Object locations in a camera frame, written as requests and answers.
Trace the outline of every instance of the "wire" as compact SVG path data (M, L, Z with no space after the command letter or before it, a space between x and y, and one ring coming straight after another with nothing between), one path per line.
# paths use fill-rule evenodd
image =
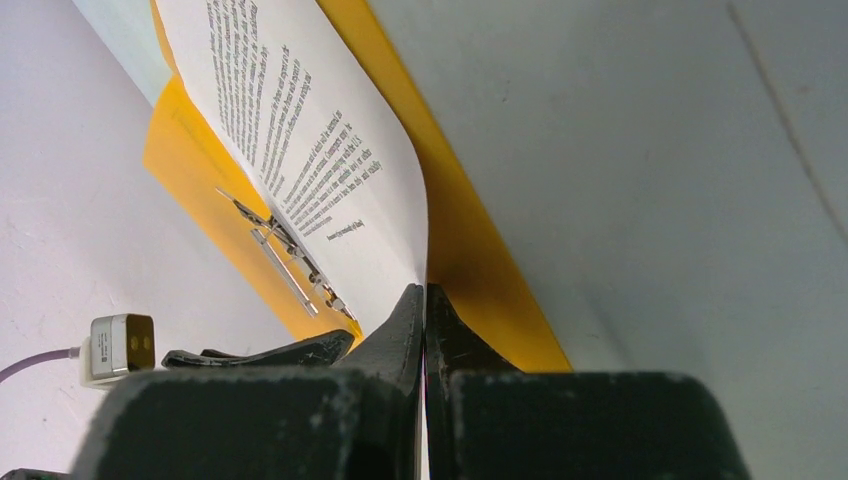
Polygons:
M65 358L77 357L79 357L79 347L65 348L63 350L53 350L52 352L44 352L39 353L38 355L33 355L29 358L21 360L20 362L13 363L12 365L9 365L3 370L0 370L0 383L3 383L3 381L11 377L12 375L33 365L49 362L51 360L63 360Z

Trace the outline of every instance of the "scratched surface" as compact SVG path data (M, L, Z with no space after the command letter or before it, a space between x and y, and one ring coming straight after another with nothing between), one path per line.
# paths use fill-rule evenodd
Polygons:
M724 1L369 2L576 369L693 375L756 478L845 477L848 250ZM848 3L735 3L845 222Z
M153 316L157 358L291 341L140 156L150 105L69 0L0 2L0 367ZM101 401L76 361L0 385L0 474L65 470Z

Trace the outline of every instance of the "white paper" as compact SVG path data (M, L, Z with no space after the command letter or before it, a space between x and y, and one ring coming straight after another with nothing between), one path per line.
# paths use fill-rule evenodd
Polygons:
M400 122L314 0L157 6L189 97L370 334L425 280L424 182Z

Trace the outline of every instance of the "metal clip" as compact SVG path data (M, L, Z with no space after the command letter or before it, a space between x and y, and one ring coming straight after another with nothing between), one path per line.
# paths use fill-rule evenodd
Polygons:
M325 281L324 276L315 266L315 263L312 261L312 259L309 258L309 256L300 246L298 246L292 236L286 231L285 228L283 228L283 225L279 221L277 221L277 219L275 219L273 215L268 217L268 219L266 220L261 215L247 208L247 206L245 206L243 203L236 200L232 195L221 190L220 188L217 188L217 190L218 193L226 197L227 200L231 201L233 205L235 205L239 213L241 213L242 217L244 217L247 221L254 225L255 228L250 231L250 234L262 248L262 251L265 252L265 255L268 257L268 259L271 261L277 271L280 272L280 275L283 277L283 280L286 282L286 285L288 285L288 287L294 293L298 303L303 306L303 308L306 310L306 313L308 313L310 317L314 317L318 314L318 309L312 303L312 300L310 300L309 293L314 291L322 291L324 303L333 310L341 312L345 316L347 316L347 318L351 321L350 323L354 331L361 335L362 331L359 327L359 324L350 314L350 311L348 311L345 303L342 301L342 299L339 298L338 295L336 295L336 292L334 292L330 285ZM291 256L291 260L284 262L282 258L280 258L280 255L274 250L274 248L271 246L271 243L269 242L269 239L272 236L283 244L283 247L286 249L286 253ZM306 274L306 277L309 279L310 288L304 290L303 288L301 288L300 285L298 285L297 281L294 278L294 275L292 274L291 270L289 270L287 265L292 262L296 263L298 265L298 268L300 268Z

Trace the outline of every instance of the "yellow folder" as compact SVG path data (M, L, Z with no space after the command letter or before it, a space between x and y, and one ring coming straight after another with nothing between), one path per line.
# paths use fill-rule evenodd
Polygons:
M286 287L245 221L216 187L261 215L270 212L189 100L153 5L157 35L175 76L153 112L144 165L221 249L297 339L348 328L323 305L310 318ZM405 127L427 187L428 281L440 284L460 318L525 371L570 371L518 267L450 145L365 0L318 0ZM308 285L305 278L298 278Z

